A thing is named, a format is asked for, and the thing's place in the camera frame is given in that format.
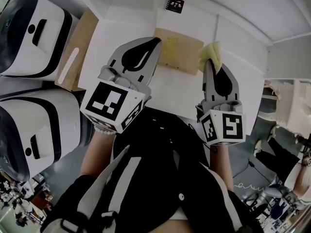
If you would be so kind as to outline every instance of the bracelet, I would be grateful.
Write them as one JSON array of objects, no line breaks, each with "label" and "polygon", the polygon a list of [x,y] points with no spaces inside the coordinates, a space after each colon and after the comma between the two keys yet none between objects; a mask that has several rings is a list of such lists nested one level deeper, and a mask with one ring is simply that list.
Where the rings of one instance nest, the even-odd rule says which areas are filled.
[{"label": "bracelet", "polygon": [[102,133],[102,134],[107,134],[107,135],[110,135],[110,134],[115,134],[116,132],[114,132],[114,131],[109,131],[109,130],[101,130],[100,128],[98,128],[97,126],[96,126],[96,124],[95,123],[93,123],[94,124],[94,129],[97,131],[97,132],[99,132],[99,133]]}]

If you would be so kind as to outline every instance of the black handle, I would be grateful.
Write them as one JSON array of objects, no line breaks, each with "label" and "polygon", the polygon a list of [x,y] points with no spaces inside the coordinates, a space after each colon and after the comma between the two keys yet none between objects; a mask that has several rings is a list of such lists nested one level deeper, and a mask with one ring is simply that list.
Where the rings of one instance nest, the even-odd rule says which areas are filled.
[{"label": "black handle", "polygon": [[38,46],[42,31],[44,29],[45,23],[46,23],[46,19],[41,19],[38,23],[37,29],[35,31],[34,37],[33,37],[33,44],[35,46]]},{"label": "black handle", "polygon": [[30,138],[30,144],[31,144],[31,148],[33,149],[34,158],[36,160],[40,159],[39,149],[38,149],[38,145],[37,145],[37,139],[36,139],[35,135],[33,135],[33,137]]}]

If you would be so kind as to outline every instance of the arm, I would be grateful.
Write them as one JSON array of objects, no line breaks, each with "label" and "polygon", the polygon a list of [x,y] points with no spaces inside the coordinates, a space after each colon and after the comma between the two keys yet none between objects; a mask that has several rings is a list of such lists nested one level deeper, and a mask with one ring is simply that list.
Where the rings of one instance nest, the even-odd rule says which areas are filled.
[{"label": "arm", "polygon": [[114,135],[106,135],[95,131],[84,156],[80,175],[94,177],[100,175],[110,163],[114,138]]},{"label": "arm", "polygon": [[210,169],[224,181],[227,189],[233,191],[233,178],[229,159],[228,146],[210,146]]},{"label": "arm", "polygon": [[307,167],[305,165],[301,165],[301,170],[297,176],[294,189],[293,189],[293,192],[298,198],[301,198],[308,190],[308,187],[302,185],[303,177],[306,171],[307,171]]}]

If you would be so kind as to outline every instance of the white circle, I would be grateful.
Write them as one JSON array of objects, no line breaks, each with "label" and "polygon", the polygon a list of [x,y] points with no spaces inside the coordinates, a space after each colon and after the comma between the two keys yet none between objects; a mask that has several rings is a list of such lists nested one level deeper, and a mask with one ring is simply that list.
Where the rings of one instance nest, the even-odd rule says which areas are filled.
[{"label": "white circle", "polygon": [[182,193],[179,193],[178,197],[181,201],[183,201],[185,199],[185,196]]}]

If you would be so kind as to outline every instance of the yellow cloth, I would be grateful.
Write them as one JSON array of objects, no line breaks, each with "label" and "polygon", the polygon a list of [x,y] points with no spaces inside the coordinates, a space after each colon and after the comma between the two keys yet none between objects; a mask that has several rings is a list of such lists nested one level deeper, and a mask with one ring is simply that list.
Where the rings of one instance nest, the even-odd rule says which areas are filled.
[{"label": "yellow cloth", "polygon": [[222,57],[220,55],[220,42],[215,41],[212,43],[209,43],[205,47],[203,47],[200,51],[200,60],[199,60],[199,65],[198,69],[201,72],[204,72],[204,67],[206,64],[206,61],[208,59],[212,59],[216,74],[219,72],[220,68],[222,68]]}]

